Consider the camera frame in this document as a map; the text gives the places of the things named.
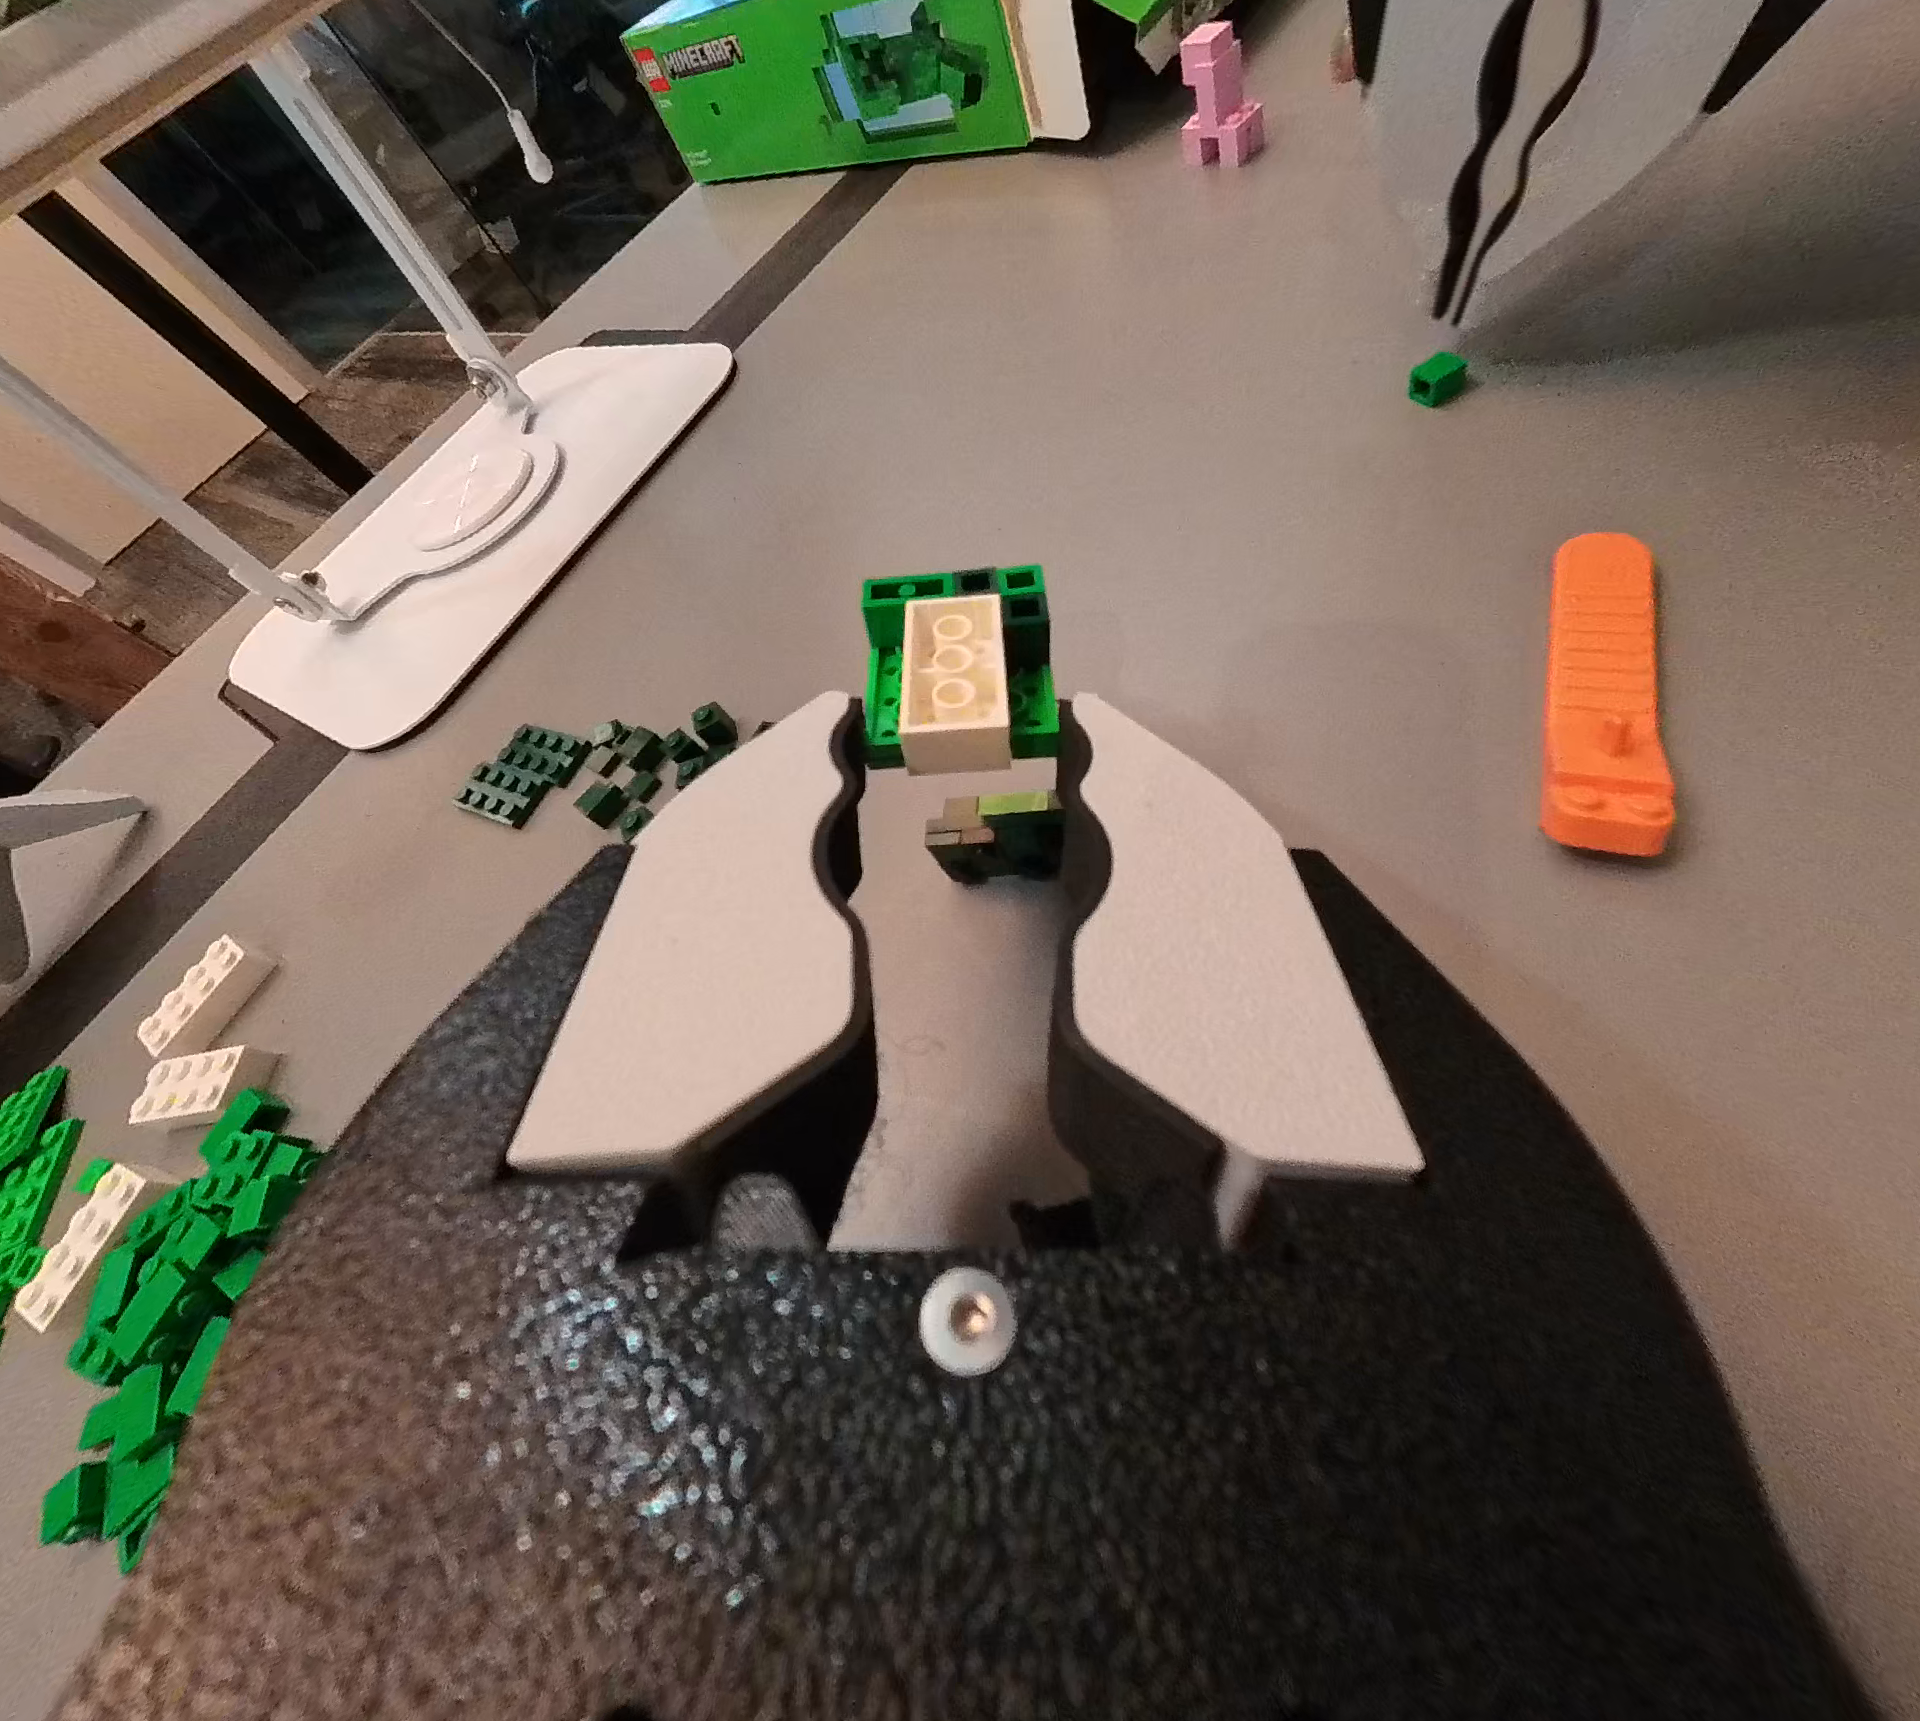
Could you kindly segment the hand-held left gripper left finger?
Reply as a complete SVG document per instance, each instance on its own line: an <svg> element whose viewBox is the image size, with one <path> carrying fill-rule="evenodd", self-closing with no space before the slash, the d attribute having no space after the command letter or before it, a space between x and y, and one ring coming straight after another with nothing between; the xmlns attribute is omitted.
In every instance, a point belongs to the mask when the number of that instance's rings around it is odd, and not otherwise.
<svg viewBox="0 0 1920 1721"><path fill-rule="evenodd" d="M848 1185L878 1131L862 704L818 690L628 853L507 1169Z"/></svg>

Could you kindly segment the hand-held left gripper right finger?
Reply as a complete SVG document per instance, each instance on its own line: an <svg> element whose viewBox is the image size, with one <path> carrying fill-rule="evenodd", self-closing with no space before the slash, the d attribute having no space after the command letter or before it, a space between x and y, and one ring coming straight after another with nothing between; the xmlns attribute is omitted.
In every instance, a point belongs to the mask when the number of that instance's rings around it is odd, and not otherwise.
<svg viewBox="0 0 1920 1721"><path fill-rule="evenodd" d="M1274 824L1106 694L1060 750L1055 1134L1120 1232L1245 1247L1273 1179L1425 1151Z"/></svg>

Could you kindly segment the green and white lego assembly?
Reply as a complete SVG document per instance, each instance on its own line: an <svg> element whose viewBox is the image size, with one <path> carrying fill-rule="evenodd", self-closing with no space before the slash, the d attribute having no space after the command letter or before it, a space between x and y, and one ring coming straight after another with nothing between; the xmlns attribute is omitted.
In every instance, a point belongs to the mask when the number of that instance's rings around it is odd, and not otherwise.
<svg viewBox="0 0 1920 1721"><path fill-rule="evenodd" d="M865 579L862 624L872 771L952 778L1060 758L1039 566Z"/></svg>

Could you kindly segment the pink lego pig figure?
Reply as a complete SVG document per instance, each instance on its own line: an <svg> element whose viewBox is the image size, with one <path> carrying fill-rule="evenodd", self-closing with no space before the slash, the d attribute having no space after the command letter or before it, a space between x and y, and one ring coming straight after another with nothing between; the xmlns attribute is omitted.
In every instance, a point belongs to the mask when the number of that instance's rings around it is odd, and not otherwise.
<svg viewBox="0 0 1920 1721"><path fill-rule="evenodd" d="M1227 20L1212 20L1182 36L1182 86L1195 111L1182 129L1182 160L1192 171L1245 171L1266 146L1262 100L1245 86L1245 44Z"/></svg>

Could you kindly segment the small dark green lego assembly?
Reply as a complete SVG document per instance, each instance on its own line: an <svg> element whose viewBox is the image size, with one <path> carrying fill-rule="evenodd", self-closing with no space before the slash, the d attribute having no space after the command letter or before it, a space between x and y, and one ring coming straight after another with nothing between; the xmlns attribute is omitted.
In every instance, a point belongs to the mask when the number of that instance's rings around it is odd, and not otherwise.
<svg viewBox="0 0 1920 1721"><path fill-rule="evenodd" d="M1047 885L1062 868L1062 799L1055 792L952 794L923 824L923 847L954 885Z"/></svg>

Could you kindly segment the pile of dark green lego pieces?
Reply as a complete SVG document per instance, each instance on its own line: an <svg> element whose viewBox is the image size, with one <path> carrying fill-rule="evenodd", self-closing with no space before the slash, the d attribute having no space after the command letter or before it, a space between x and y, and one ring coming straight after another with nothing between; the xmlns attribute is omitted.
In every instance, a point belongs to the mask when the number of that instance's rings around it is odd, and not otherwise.
<svg viewBox="0 0 1920 1721"><path fill-rule="evenodd" d="M719 699L670 730L619 714L585 732L518 725L489 763L465 771L450 803L518 834L548 799L569 799L598 834L634 843L673 794L768 730L770 720L739 725Z"/></svg>

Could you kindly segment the orange lego brick separator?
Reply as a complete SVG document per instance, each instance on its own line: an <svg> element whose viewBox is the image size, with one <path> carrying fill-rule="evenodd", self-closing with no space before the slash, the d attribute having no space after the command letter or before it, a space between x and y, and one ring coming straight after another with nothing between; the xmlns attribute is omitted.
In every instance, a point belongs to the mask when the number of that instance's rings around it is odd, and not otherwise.
<svg viewBox="0 0 1920 1721"><path fill-rule="evenodd" d="M1538 827L1623 860L1659 860L1675 827L1659 566L1623 532L1587 532L1555 556Z"/></svg>

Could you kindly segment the white lego brick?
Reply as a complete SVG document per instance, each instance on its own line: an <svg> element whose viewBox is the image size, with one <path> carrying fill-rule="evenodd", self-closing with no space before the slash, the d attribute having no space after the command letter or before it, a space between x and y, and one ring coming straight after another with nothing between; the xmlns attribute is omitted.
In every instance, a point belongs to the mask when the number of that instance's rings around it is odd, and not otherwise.
<svg viewBox="0 0 1920 1721"><path fill-rule="evenodd" d="M87 1169L87 1205L61 1239L43 1253L36 1273L16 1293L16 1320L54 1333L61 1306L87 1291L100 1262L128 1239L132 1216L165 1196L162 1178L128 1164L100 1164Z"/></svg>
<svg viewBox="0 0 1920 1721"><path fill-rule="evenodd" d="M236 937L215 937L135 1027L135 1046L149 1061L200 1059L215 1047L239 1006L279 973L279 953Z"/></svg>
<svg viewBox="0 0 1920 1721"><path fill-rule="evenodd" d="M227 1046L149 1061L128 1122L132 1131L206 1131L239 1091L265 1091L285 1059L259 1046Z"/></svg>

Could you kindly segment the pile of bright green lego pieces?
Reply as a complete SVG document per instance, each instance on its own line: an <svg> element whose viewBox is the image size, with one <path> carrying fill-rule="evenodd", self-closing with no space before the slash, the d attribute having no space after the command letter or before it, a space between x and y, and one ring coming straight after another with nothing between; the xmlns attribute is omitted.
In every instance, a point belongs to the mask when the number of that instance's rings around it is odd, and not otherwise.
<svg viewBox="0 0 1920 1721"><path fill-rule="evenodd" d="M0 1121L0 1300L7 1326L16 1293L36 1273L43 1253L87 1205L78 1165L87 1121L65 1113L61 1061L32 1072L7 1095ZM292 1134L292 1105L269 1084L239 1091L236 1105L200 1134L200 1169L170 1178L149 1164L128 1164L165 1179L165 1196L132 1216L128 1239L100 1262L87 1291L61 1306L54 1333L78 1316L65 1369L93 1392L78 1466L65 1466L36 1507L36 1541L105 1541L119 1571L132 1577L149 1546L162 1507L178 1472L178 1442L194 1427L229 1316L252 1293L269 1241L314 1179L326 1148Z"/></svg>

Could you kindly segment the white lamp with base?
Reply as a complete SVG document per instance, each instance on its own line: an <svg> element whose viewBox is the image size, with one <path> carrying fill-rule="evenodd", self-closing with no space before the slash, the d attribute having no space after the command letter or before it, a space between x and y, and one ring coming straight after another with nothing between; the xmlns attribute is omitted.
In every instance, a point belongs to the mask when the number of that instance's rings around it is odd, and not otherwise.
<svg viewBox="0 0 1920 1721"><path fill-rule="evenodd" d="M285 575L158 483L125 449L7 363L7 410L141 499L227 566L269 615L229 686L339 750L389 750L430 725L562 579L595 532L734 383L734 347L701 339L503 359L332 111L279 35L326 0L61 0L7 27L7 181L78 138L108 142L113 102L190 64L252 61L335 188L396 260L479 389L479 410L396 483L314 571Z"/></svg>

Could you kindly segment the white folded sheet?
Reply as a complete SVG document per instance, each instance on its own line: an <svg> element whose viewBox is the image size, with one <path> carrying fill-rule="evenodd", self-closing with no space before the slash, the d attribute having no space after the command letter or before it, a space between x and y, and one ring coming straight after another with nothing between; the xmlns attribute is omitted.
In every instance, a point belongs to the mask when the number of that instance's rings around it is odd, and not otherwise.
<svg viewBox="0 0 1920 1721"><path fill-rule="evenodd" d="M0 799L0 1004L16 1006L108 904L147 799L32 792Z"/></svg>

